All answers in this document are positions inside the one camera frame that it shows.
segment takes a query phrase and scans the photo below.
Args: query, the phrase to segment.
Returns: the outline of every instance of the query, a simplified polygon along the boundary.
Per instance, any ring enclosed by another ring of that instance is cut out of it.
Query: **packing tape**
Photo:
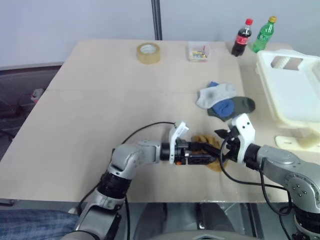
[[[136,58],[143,64],[155,64],[160,61],[160,47],[152,42],[142,43],[136,47]]]

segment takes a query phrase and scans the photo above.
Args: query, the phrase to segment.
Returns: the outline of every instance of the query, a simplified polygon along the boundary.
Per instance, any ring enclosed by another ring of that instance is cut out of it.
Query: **cola bottle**
[[[252,34],[251,32],[251,25],[253,23],[252,18],[247,18],[245,21],[245,25],[238,31],[238,35],[235,38],[234,45],[231,51],[232,55],[236,57],[241,56],[245,48],[248,44],[248,40]]]

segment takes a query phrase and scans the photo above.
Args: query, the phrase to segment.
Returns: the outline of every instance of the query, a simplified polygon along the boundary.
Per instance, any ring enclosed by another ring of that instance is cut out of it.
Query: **red label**
[[[248,43],[249,38],[245,36],[236,36],[236,43],[246,45]]]

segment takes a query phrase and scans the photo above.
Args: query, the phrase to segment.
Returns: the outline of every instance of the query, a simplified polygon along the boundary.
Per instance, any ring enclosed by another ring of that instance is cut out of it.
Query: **blue sock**
[[[217,85],[219,85],[219,83],[212,81],[210,82],[209,87],[215,87]],[[235,104],[231,99],[226,99],[213,105],[212,110],[214,110],[220,117],[225,118],[234,112]]]

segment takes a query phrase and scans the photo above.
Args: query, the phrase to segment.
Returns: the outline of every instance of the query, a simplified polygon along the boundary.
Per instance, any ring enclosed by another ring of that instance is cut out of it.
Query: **person's leg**
[[[0,210],[0,240],[60,239],[77,220],[77,215],[56,210]]]

